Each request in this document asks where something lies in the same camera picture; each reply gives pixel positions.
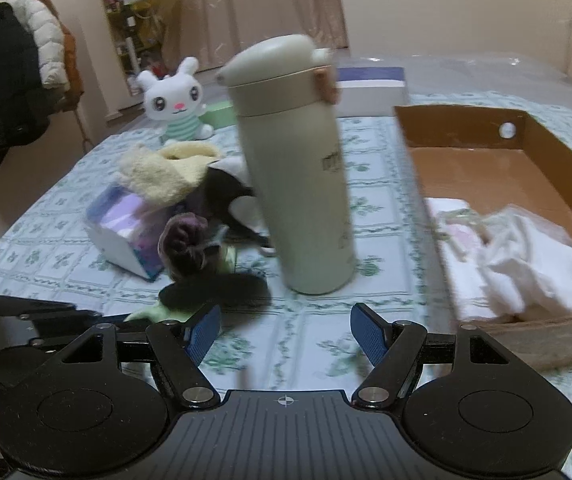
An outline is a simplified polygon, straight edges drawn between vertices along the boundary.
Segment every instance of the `blue gripper pad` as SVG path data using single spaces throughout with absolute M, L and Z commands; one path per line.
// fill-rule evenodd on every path
M 370 363 L 373 366 L 380 364 L 388 351 L 384 331 L 361 309 L 359 303 L 351 309 L 351 332 Z
M 191 338 L 186 346 L 186 353 L 195 366 L 199 366 L 217 336 L 220 334 L 221 309 L 215 305 L 197 325 L 191 329 Z

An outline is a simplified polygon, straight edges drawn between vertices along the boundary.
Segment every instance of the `bed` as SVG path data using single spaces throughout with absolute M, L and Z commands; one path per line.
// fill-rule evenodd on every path
M 520 108 L 572 148 L 572 82 L 556 70 L 518 57 L 387 61 L 406 67 L 413 104 Z M 377 63 L 344 64 L 364 62 Z M 340 126 L 359 258 L 356 277 L 337 292 L 302 296 L 284 286 L 275 259 L 254 249 L 241 251 L 237 267 L 261 270 L 272 301 L 261 310 L 224 313 L 223 332 L 202 363 L 221 392 L 242 387 L 351 393 L 370 369 L 349 330 L 349 309 L 356 301 L 387 320 L 414 320 L 434 332 L 451 327 L 444 291 L 427 292 L 429 266 L 422 251 L 427 231 L 413 213 L 420 199 L 403 160 L 396 120 L 345 118 Z M 240 153 L 234 126 L 218 130 L 211 141 L 227 155 Z M 145 121 L 109 137 L 9 229 L 0 240 L 0 294 L 69 301 L 108 316 L 155 303 L 170 279 L 163 274 L 147 282 L 106 262 L 80 222 L 135 142 L 159 145 Z M 423 380 L 431 378 L 429 368 Z M 572 368 L 546 377 L 572 401 Z M 572 453 L 564 471 L 572 478 Z

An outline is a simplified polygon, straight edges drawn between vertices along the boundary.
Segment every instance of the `bedsheet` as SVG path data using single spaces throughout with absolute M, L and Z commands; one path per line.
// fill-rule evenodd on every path
M 415 94 L 414 104 L 455 103 L 520 108 L 572 148 L 572 110 L 497 92 Z M 349 394 L 370 366 L 349 330 L 349 309 L 364 301 L 384 318 L 421 322 L 435 332 L 452 321 L 444 291 L 431 288 L 426 263 L 426 220 L 417 217 L 412 166 L 394 118 L 341 119 L 351 212 L 359 258 L 349 285 L 323 296 L 284 287 L 277 260 L 245 249 L 238 267 L 264 272 L 271 304 L 227 311 L 223 332 L 202 370 L 220 391 L 229 388 L 332 389 Z M 211 141 L 227 155 L 240 152 L 233 126 Z M 112 181 L 121 154 L 134 142 L 159 145 L 157 133 L 139 129 L 110 137 L 39 199 L 0 240 L 0 294 L 70 301 L 106 315 L 152 304 L 170 280 L 154 282 L 110 263 L 90 243 L 80 215 Z M 431 377 L 427 370 L 424 380 Z M 572 401 L 572 368 L 547 378 Z M 565 466 L 572 478 L 572 453 Z

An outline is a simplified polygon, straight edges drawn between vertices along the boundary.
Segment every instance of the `brown fabric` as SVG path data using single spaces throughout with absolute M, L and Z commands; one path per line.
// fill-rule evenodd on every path
M 60 16 L 57 9 L 52 4 L 51 0 L 39 0 L 41 3 L 48 7 L 48 10 L 60 21 L 61 31 L 64 33 L 64 68 L 66 69 L 66 76 L 70 83 L 70 88 L 64 92 L 64 102 L 61 106 L 57 106 L 58 111 L 68 112 L 75 110 L 79 104 L 79 99 L 84 93 L 84 85 L 82 77 L 77 69 L 77 54 L 75 37 L 68 30 L 68 27 L 61 23 Z
M 174 70 L 187 56 L 222 66 L 259 41 L 307 34 L 318 46 L 348 45 L 341 0 L 152 0 L 164 25 L 162 57 Z

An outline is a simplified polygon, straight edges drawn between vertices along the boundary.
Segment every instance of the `white box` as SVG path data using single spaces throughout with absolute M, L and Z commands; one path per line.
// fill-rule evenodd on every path
M 399 66 L 339 68 L 337 85 L 337 117 L 392 116 L 393 106 L 408 104 L 406 75 Z

